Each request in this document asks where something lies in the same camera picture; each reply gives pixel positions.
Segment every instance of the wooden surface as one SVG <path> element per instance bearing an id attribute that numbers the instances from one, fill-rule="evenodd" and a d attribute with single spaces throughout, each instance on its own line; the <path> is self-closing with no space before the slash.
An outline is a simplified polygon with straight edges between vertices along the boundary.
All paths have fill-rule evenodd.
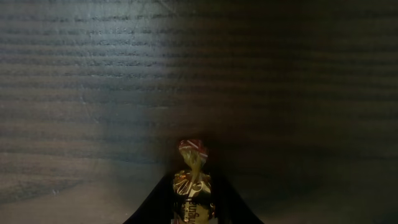
<path id="1" fill-rule="evenodd" d="M 397 8 L 1 1 L 1 223 L 122 223 L 196 134 L 267 223 L 398 223 Z"/>

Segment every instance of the gold candy wrapper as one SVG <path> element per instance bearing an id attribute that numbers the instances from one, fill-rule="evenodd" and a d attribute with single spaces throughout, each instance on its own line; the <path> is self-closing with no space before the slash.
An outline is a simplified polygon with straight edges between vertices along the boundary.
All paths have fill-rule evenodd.
<path id="1" fill-rule="evenodd" d="M 215 211 L 210 176 L 201 172 L 208 157 L 207 149 L 197 139 L 181 141 L 178 149 L 192 170 L 181 170 L 174 176 L 174 223 L 207 224 Z"/>

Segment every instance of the candy wrapper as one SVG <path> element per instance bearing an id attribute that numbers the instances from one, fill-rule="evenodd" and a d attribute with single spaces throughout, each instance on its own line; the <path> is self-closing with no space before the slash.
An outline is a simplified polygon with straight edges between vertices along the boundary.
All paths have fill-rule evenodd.
<path id="1" fill-rule="evenodd" d="M 178 149 L 191 170 L 174 175 L 174 223 L 207 224 L 215 212 L 210 176 L 201 172 L 208 151 L 197 139 L 181 141 Z"/>

